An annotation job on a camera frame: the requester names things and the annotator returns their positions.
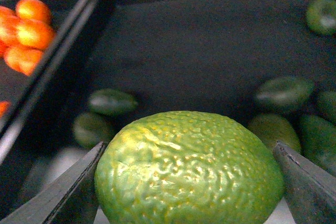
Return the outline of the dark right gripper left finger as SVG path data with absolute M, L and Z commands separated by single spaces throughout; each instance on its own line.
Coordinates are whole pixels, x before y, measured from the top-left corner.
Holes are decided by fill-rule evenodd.
M 1 223 L 94 223 L 98 210 L 94 174 L 106 149 L 101 142 Z

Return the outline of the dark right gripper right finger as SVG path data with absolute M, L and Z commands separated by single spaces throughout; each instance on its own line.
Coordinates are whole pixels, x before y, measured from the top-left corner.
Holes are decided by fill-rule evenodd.
M 295 223 L 335 223 L 335 177 L 285 143 L 274 148 L 285 182 L 285 199 Z

